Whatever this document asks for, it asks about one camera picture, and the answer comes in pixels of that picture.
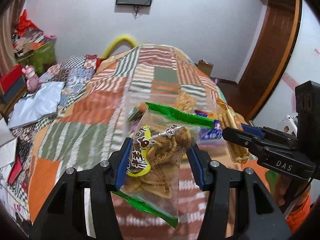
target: red plastic bag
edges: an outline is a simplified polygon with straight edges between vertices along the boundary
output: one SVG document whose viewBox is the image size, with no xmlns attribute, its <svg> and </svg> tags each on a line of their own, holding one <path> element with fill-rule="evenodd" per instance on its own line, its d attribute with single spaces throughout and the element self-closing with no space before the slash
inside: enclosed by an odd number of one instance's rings
<svg viewBox="0 0 320 240">
<path fill-rule="evenodd" d="M 17 31 L 18 31 L 19 37 L 21 37 L 29 28 L 39 29 L 30 20 L 27 20 L 27 10 L 24 9 L 22 15 L 20 16 L 19 23 L 17 25 Z"/>
</svg>

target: bed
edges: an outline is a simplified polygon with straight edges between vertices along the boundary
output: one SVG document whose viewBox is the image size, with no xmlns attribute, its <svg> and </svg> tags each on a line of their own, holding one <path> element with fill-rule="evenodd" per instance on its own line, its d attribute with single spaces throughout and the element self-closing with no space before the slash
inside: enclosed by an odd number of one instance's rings
<svg viewBox="0 0 320 240">
<path fill-rule="evenodd" d="M 24 219 L 35 220 L 55 183 L 68 167 L 90 169 L 119 150 L 123 142 L 125 104 L 131 92 L 178 94 L 183 90 L 204 104 L 224 98 L 219 88 L 181 50 L 143 44 L 104 60 L 96 56 L 71 57 L 51 67 L 42 82 L 64 81 L 57 115 L 36 124 L 14 129 L 23 171 L 8 185 L 10 205 Z M 213 156 L 225 166 L 239 169 L 225 148 Z M 206 195 L 195 184 L 188 162 L 180 170 L 179 225 L 172 228 L 162 219 L 140 212 L 120 197 L 113 203 L 124 239 L 196 239 L 202 223 Z M 88 235 L 94 236 L 89 192 L 85 192 Z M 153 232 L 161 230 L 163 237 Z"/>
</svg>

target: red box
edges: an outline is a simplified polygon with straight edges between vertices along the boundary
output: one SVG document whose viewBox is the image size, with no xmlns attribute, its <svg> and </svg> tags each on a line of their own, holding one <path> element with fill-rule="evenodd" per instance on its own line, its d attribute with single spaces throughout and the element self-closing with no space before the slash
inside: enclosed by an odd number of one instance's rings
<svg viewBox="0 0 320 240">
<path fill-rule="evenodd" d="M 0 93 L 4 94 L 22 76 L 22 65 L 14 66 L 7 74 L 0 78 Z"/>
</svg>

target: striped blanket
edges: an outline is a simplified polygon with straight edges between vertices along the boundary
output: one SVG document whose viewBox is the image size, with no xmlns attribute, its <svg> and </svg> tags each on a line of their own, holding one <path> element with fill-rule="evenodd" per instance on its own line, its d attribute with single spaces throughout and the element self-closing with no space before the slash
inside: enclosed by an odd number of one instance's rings
<svg viewBox="0 0 320 240">
<path fill-rule="evenodd" d="M 130 92 L 143 93 L 147 101 L 152 94 L 177 94 L 178 90 L 186 91 L 203 105 L 223 96 L 211 79 L 174 47 L 144 44 L 103 61 L 84 96 L 36 134 L 28 192 L 31 220 L 35 220 L 66 168 L 90 169 L 120 149 Z M 232 165 L 228 153 L 216 159 Z M 87 230 L 94 236 L 88 194 L 85 193 Z M 194 183 L 188 163 L 181 165 L 177 229 L 136 210 L 118 196 L 113 200 L 125 239 L 196 239 L 206 207 L 205 194 Z M 155 230 L 163 232 L 163 236 L 154 234 Z"/>
</svg>

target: red book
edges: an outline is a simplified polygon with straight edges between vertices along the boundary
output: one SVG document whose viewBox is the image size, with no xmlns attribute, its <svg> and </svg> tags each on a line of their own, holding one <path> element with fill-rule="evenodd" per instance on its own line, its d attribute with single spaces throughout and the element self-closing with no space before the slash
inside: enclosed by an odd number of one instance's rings
<svg viewBox="0 0 320 240">
<path fill-rule="evenodd" d="M 18 175 L 20 174 L 20 172 L 22 171 L 22 165 L 20 162 L 20 158 L 18 155 L 16 155 L 16 161 L 11 169 L 10 175 L 9 175 L 9 179 L 8 182 L 11 184 L 13 183 L 16 178 L 18 177 Z"/>
<path fill-rule="evenodd" d="M 22 76 L 22 65 L 14 66 L 7 74 L 0 78 L 0 93 L 4 94 Z"/>
</svg>

